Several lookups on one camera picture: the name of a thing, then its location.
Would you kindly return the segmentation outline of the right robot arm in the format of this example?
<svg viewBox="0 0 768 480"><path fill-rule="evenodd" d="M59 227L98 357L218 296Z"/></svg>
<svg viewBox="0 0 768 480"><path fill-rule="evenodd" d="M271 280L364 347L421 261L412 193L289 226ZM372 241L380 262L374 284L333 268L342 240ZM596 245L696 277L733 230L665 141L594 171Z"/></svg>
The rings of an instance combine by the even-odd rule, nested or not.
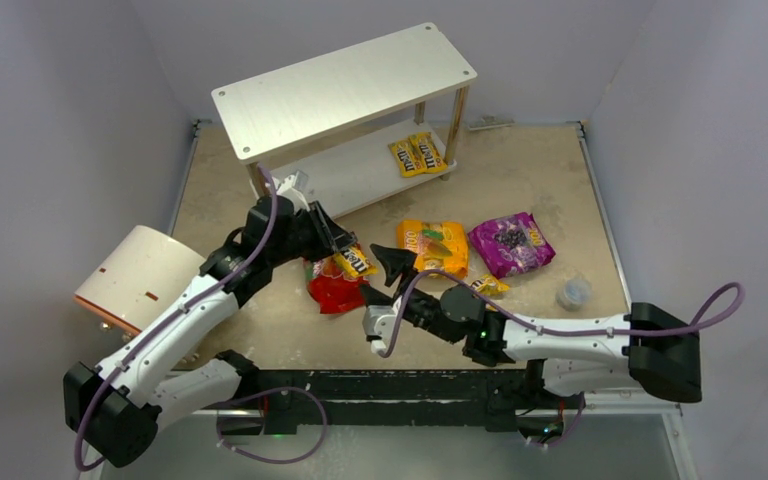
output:
<svg viewBox="0 0 768 480"><path fill-rule="evenodd" d="M510 314L462 282L434 297L417 289L416 256L374 244L391 294L363 286L363 327L373 353L389 357L403 323L450 344L473 362L524 364L534 388L556 397L640 388L673 403L702 399L700 338L686 323L649 303L627 313L581 319Z"/></svg>

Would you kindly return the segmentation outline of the purple grape gummy bag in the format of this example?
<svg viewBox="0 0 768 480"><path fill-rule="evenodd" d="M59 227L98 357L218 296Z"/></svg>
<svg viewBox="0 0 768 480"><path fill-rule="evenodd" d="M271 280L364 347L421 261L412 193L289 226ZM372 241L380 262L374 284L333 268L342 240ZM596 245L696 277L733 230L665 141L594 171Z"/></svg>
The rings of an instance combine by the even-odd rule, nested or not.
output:
<svg viewBox="0 0 768 480"><path fill-rule="evenodd" d="M527 212L482 222L467 233L467 238L496 278L536 271L556 256L534 217Z"/></svg>

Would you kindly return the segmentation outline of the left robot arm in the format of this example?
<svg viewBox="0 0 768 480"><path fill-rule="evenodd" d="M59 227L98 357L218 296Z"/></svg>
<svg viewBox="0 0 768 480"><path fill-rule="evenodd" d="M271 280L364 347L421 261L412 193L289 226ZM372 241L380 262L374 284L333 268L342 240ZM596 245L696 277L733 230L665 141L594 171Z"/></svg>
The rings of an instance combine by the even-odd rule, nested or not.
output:
<svg viewBox="0 0 768 480"><path fill-rule="evenodd" d="M78 470L99 465L83 462L84 445L103 461L124 467L177 420L254 394L258 368L231 350L176 379L167 375L207 333L267 286L277 267L328 258L356 242L356 235L317 201L297 207L280 195L261 197L245 224L228 234L145 331L97 365L77 362L65 373L65 423L76 434Z"/></svg>

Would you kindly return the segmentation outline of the orange mango gummy bag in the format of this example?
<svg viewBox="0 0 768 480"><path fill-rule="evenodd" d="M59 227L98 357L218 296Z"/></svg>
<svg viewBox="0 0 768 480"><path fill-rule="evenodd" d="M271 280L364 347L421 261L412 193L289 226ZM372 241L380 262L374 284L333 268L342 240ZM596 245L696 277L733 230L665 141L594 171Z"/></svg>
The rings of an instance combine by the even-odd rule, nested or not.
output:
<svg viewBox="0 0 768 480"><path fill-rule="evenodd" d="M416 254L417 270L443 270L459 279L466 277L469 244L461 224L403 220L397 226L397 240L400 248Z"/></svg>

